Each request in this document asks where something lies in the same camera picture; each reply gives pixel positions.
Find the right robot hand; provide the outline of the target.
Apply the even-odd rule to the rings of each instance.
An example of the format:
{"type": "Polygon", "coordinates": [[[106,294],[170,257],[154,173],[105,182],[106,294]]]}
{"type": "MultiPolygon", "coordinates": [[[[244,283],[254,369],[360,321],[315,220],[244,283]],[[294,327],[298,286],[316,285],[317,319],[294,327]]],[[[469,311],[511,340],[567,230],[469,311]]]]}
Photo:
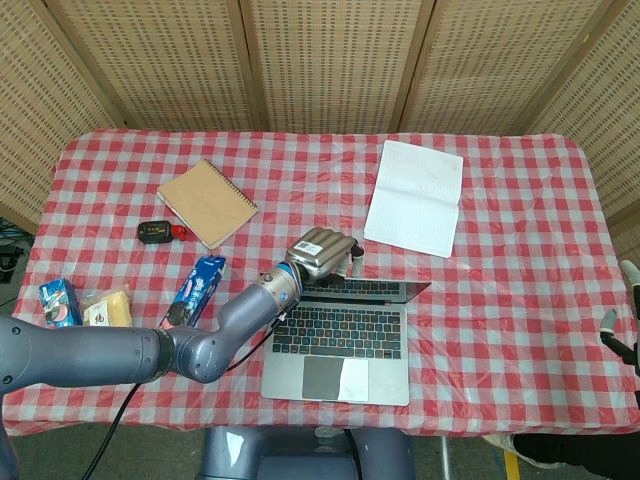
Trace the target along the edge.
{"type": "Polygon", "coordinates": [[[614,309],[608,310],[603,316],[600,323],[599,336],[603,345],[616,354],[624,364],[633,366],[635,374],[639,375],[640,272],[639,268],[630,260],[621,261],[621,270],[631,286],[633,310],[635,313],[636,341],[633,347],[629,347],[615,337],[614,327],[617,321],[617,313],[614,309]]]}

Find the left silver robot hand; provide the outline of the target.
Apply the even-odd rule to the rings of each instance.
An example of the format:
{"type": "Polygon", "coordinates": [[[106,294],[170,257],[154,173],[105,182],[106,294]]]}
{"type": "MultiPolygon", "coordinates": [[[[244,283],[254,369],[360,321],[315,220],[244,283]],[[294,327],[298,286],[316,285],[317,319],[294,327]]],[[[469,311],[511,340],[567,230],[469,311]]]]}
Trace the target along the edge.
{"type": "Polygon", "coordinates": [[[314,227],[287,249],[285,261],[299,271],[302,284],[341,286],[349,273],[362,273],[364,250],[352,236],[314,227]]]}

